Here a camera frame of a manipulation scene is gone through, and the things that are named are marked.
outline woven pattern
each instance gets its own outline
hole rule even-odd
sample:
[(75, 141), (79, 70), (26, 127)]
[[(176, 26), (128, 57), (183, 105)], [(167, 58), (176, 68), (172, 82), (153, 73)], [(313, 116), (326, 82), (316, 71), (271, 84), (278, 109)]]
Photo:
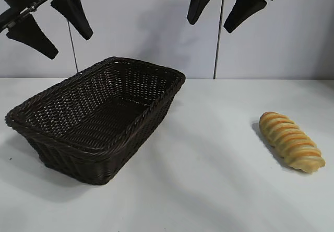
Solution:
[(6, 123), (47, 167), (103, 185), (162, 122), (184, 82), (174, 69), (112, 57), (15, 107)]

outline fake bread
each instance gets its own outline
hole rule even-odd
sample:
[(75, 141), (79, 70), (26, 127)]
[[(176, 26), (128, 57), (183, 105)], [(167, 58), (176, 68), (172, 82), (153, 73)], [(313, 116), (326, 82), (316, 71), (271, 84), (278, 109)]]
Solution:
[(266, 112), (260, 118), (259, 128), (290, 167), (313, 173), (325, 166), (317, 145), (287, 116)]

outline metal rod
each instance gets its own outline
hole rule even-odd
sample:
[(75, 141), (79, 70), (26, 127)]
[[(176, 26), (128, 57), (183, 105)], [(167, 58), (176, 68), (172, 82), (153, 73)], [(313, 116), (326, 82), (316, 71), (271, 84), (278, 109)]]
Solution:
[(214, 61), (213, 79), (217, 78), (217, 66), (218, 66), (219, 50), (220, 50), (221, 29), (222, 29), (222, 26), (223, 26), (224, 4), (225, 4), (225, 0), (221, 0), (220, 18), (219, 18), (219, 29), (218, 29), (218, 38), (217, 38), (217, 49), (216, 49), (216, 60)]

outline rectangular basket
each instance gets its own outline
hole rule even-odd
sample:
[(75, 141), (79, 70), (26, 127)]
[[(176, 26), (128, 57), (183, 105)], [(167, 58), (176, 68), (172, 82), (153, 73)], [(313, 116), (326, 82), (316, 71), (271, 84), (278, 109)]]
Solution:
[(184, 82), (177, 70), (112, 57), (15, 107), (6, 123), (47, 167), (103, 185), (162, 122)]

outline wicker basket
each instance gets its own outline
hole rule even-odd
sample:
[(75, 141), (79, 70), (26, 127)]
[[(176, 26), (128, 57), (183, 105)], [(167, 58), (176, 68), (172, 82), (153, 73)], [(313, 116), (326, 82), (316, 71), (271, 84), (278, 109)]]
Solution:
[(158, 127), (184, 82), (174, 69), (112, 57), (15, 107), (6, 123), (47, 167), (103, 185)]

